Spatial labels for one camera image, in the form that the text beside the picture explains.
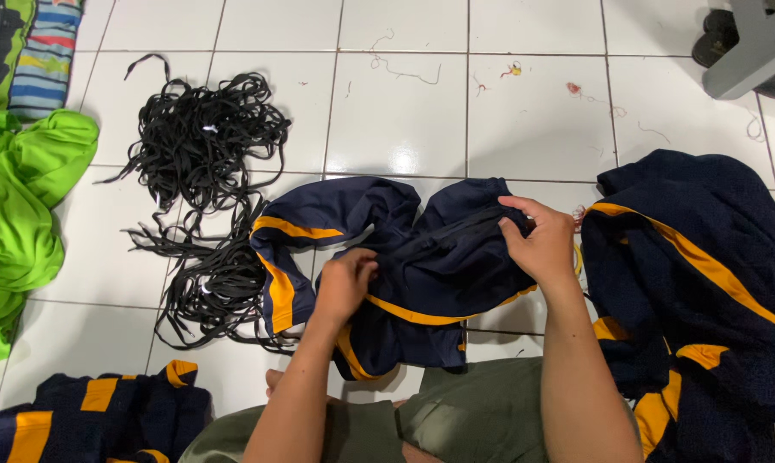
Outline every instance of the person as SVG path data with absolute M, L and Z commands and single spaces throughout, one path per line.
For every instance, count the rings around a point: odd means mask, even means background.
M 283 374 L 267 372 L 267 406 L 218 419 L 180 461 L 642 461 L 573 271 L 573 218 L 533 199 L 499 202 L 535 223 L 526 238 L 506 217 L 499 226 L 545 295 L 543 358 L 469 363 L 461 375 L 427 368 L 420 393 L 396 404 L 328 400 L 336 337 L 378 271 L 372 250 L 353 249 L 324 265 L 299 348 Z

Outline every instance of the black shoelace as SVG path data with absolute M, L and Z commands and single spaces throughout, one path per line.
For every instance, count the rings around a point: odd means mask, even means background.
M 238 74 L 232 81 L 220 82 L 217 90 L 209 90 L 180 79 L 169 80 L 167 60 L 147 54 L 131 64 L 127 75 L 138 63 L 154 57 L 165 61 L 167 83 L 139 111 L 140 140 L 128 148 L 127 165 L 105 180 L 109 183 L 139 172 L 139 183 L 147 186 L 160 209 L 153 214 L 158 233 L 142 224 L 140 231 L 125 230 L 134 249 L 176 259 L 176 275 L 162 296 L 162 314 L 154 332 L 179 350 L 228 337 L 260 344 L 270 352 L 292 354 L 276 338 L 259 336 L 266 272 L 250 248 L 253 222 L 267 205 L 258 189 L 272 184 L 284 170 L 282 147 L 290 120 L 265 102 L 270 88 L 256 72 Z M 179 87 L 181 93 L 173 91 Z M 276 151 L 281 160 L 279 172 L 270 180 L 250 184 L 245 156 L 267 160 Z M 160 218 L 180 195 L 192 210 L 178 225 L 164 227 Z M 258 196 L 255 206 L 254 196 Z M 202 218 L 228 210 L 233 211 L 228 236 L 203 237 Z M 159 333 L 165 320 L 181 345 Z M 199 324 L 203 336 L 188 342 L 183 332 L 196 335 L 185 321 Z M 243 336 L 238 327 L 250 322 L 254 323 L 253 336 Z

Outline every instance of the red thread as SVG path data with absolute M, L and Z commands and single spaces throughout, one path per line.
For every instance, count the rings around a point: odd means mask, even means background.
M 582 220 L 585 218 L 585 206 L 579 205 L 579 207 L 576 208 L 574 211 L 574 233 L 581 233 L 582 232 Z

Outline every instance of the white tile floor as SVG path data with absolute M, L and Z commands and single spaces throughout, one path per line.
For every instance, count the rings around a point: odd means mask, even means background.
M 0 408 L 32 400 L 53 373 L 154 374 L 181 358 L 199 363 L 197 384 L 221 416 L 264 403 L 265 370 L 287 363 L 227 340 L 178 352 L 154 337 L 168 260 L 128 253 L 119 231 L 149 222 L 153 199 L 135 177 L 93 184 L 125 164 L 137 113 L 163 84 L 156 60 L 123 81 L 146 52 L 164 54 L 172 77 L 194 85 L 247 71 L 269 79 L 273 104 L 293 121 L 291 173 L 266 188 L 270 198 L 322 177 L 382 174 L 413 184 L 426 201 L 466 175 L 504 176 L 514 194 L 570 213 L 599 199 L 598 173 L 664 147 L 743 160 L 775 199 L 775 100 L 711 100 L 689 58 L 708 7 L 721 0 L 87 5 L 67 107 L 99 122 L 99 151 L 56 209 L 66 260 L 55 281 L 31 294 L 12 354 L 0 363 Z M 369 54 L 374 43 L 378 59 Z M 521 75 L 500 77 L 514 64 Z M 249 165 L 257 179 L 279 168 L 277 160 Z M 204 227 L 216 235 L 227 226 L 214 217 Z M 315 275 L 332 252 L 309 250 L 297 261 Z M 541 353 L 544 306 L 534 292 L 471 320 L 469 360 Z M 420 368 L 401 367 L 379 382 L 344 384 L 332 368 L 328 393 L 398 399 L 420 381 Z

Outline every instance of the olive green shorts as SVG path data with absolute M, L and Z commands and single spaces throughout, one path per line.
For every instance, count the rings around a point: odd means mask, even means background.
M 404 441 L 447 463 L 547 461 L 541 365 L 534 357 L 468 363 L 463 374 L 426 368 L 419 394 L 397 409 L 388 400 L 328 405 L 321 460 L 404 463 Z M 239 463 L 263 410 L 214 421 L 179 462 Z

